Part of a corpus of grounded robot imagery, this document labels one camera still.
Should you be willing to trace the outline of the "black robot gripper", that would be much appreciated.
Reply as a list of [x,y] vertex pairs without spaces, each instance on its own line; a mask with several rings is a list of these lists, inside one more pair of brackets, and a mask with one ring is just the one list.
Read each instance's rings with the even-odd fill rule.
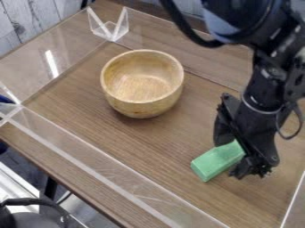
[[255,112],[230,94],[222,94],[213,128],[216,146],[234,140],[244,148],[245,156],[229,172],[238,180],[248,175],[265,178],[280,163],[276,146],[276,118]]

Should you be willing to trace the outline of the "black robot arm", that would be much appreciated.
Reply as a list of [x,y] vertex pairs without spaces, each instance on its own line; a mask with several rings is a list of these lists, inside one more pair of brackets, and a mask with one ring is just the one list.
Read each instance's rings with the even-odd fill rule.
[[230,176],[265,176],[279,166],[276,137],[291,115],[305,123],[299,101],[305,98],[305,20],[291,0],[201,0],[206,28],[204,39],[174,3],[160,0],[182,34],[205,48],[244,45],[253,50],[252,77],[240,97],[222,95],[213,141],[237,141],[245,155]]

